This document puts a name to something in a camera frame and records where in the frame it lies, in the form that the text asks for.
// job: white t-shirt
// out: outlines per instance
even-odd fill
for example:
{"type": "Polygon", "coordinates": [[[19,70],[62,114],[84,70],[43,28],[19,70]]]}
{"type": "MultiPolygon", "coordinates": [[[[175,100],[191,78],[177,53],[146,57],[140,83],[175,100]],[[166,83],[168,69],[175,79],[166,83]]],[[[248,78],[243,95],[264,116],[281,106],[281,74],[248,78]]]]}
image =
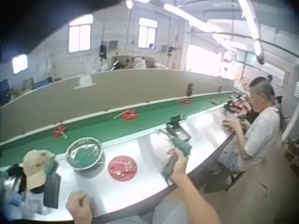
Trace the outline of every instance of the white t-shirt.
{"type": "Polygon", "coordinates": [[[246,171],[251,165],[261,162],[276,146],[279,133],[279,114],[275,107],[268,107],[255,119],[245,134],[247,140],[244,150],[252,158],[243,160],[238,155],[238,167],[246,171]]]}

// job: concrete floor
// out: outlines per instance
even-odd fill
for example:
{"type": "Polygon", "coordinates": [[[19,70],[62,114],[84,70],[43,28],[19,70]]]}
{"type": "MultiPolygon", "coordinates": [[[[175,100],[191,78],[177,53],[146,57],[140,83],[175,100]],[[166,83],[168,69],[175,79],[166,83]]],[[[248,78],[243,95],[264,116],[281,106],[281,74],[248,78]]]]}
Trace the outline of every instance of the concrete floor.
{"type": "MultiPolygon", "coordinates": [[[[292,224],[299,211],[299,177],[291,170],[283,149],[271,152],[248,170],[228,191],[204,194],[223,224],[292,224]]],[[[165,200],[180,198],[176,189],[165,200]]]]}

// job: beige cap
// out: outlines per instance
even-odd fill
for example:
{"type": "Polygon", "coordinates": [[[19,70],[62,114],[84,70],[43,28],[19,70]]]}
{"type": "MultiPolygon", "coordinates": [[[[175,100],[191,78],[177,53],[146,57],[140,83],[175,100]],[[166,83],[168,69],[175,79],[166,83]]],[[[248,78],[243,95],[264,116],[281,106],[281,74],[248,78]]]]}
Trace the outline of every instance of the beige cap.
{"type": "Polygon", "coordinates": [[[45,184],[44,165],[54,154],[47,150],[32,150],[27,152],[23,160],[23,170],[26,175],[27,190],[38,188],[45,184]]]}

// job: metal workbench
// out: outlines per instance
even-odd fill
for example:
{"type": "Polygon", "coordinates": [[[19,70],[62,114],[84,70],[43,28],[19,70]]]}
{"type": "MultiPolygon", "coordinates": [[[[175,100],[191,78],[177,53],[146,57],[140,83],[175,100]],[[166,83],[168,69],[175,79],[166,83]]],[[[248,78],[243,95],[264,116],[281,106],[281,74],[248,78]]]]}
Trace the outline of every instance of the metal workbench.
{"type": "MultiPolygon", "coordinates": [[[[222,127],[225,115],[221,106],[194,114],[181,126],[191,135],[191,154],[187,173],[195,170],[207,160],[230,136],[231,132],[222,127]]],[[[158,126],[140,133],[103,143],[104,156],[99,164],[88,171],[75,171],[67,163],[65,154],[58,155],[57,173],[61,176],[58,209],[43,206],[41,214],[26,215],[25,218],[39,221],[72,220],[65,205],[73,191],[85,191],[91,198],[94,216],[110,214],[146,200],[168,188],[161,176],[167,162],[167,151],[173,148],[170,141],[157,133],[158,126]],[[113,179],[108,163],[116,156],[127,155],[137,163],[137,174],[127,182],[113,179]]],[[[42,194],[28,194],[26,200],[40,200],[42,194]]]]}

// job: green power tool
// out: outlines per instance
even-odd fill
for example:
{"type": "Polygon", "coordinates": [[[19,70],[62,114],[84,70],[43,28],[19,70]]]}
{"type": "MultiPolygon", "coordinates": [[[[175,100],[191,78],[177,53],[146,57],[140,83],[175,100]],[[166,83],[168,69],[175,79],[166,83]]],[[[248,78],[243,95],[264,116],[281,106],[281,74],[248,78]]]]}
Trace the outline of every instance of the green power tool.
{"type": "MultiPolygon", "coordinates": [[[[188,142],[181,140],[175,133],[171,133],[172,136],[163,130],[159,130],[159,133],[165,134],[171,140],[173,145],[179,150],[181,150],[185,156],[188,156],[190,154],[192,146],[188,142]]],[[[169,159],[167,165],[162,170],[162,175],[164,176],[165,181],[167,182],[168,185],[169,185],[168,179],[170,178],[173,172],[173,167],[177,162],[177,160],[178,160],[178,156],[176,154],[173,154],[169,159]]]]}

